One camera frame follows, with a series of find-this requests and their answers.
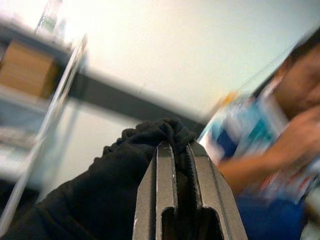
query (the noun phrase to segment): black cloth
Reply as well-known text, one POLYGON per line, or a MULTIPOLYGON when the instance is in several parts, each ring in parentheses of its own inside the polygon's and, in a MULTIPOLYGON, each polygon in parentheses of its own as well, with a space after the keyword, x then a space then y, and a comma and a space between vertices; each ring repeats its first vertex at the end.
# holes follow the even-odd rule
POLYGON ((126 129, 88 171, 53 190, 1 240, 130 240, 138 186, 157 145, 182 154, 195 134, 178 119, 126 129))

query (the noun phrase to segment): shelving unit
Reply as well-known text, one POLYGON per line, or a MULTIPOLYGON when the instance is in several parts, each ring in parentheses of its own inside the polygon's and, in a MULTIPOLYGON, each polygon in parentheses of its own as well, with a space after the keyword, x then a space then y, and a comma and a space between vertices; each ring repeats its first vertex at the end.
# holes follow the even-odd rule
POLYGON ((7 168, 1 168, 0 178, 15 181, 15 186, 0 217, 0 237, 6 233, 10 226, 39 153, 44 151, 46 140, 59 121, 64 101, 86 48, 85 36, 71 51, 62 45, 34 35, 31 31, 0 19, 0 41, 9 44, 12 39, 54 56, 56 62, 65 66, 65 69, 51 100, 39 100, 0 86, 0 119, 2 114, 2 120, 9 126, 17 127, 20 124, 22 129, 36 135, 30 149, 0 143, 0 151, 5 151, 2 153, 7 156, 5 161, 8 161, 6 163, 4 159, 0 158, 0 168, 1 164, 7 166, 7 168), (27 120, 20 118, 19 115, 24 116, 27 120))

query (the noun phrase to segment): cardboard box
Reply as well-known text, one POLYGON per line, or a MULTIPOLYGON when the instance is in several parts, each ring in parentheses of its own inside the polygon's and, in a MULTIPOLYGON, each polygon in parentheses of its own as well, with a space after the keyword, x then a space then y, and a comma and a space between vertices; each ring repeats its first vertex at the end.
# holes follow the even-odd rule
POLYGON ((13 41, 2 60, 0 84, 48 98, 54 91, 57 71, 53 57, 13 41))

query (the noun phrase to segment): blue and white shirt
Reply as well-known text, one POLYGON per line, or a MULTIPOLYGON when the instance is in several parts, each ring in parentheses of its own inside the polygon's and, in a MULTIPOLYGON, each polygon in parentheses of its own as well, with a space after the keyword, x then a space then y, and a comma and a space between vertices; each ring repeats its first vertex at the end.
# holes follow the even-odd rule
MULTIPOLYGON (((258 99, 236 99, 213 116, 198 141, 215 165, 263 153, 287 128, 288 119, 271 94, 274 87, 267 87, 258 99)), ((308 192, 315 177, 307 168, 286 169, 253 183, 241 195, 296 204, 308 192)))

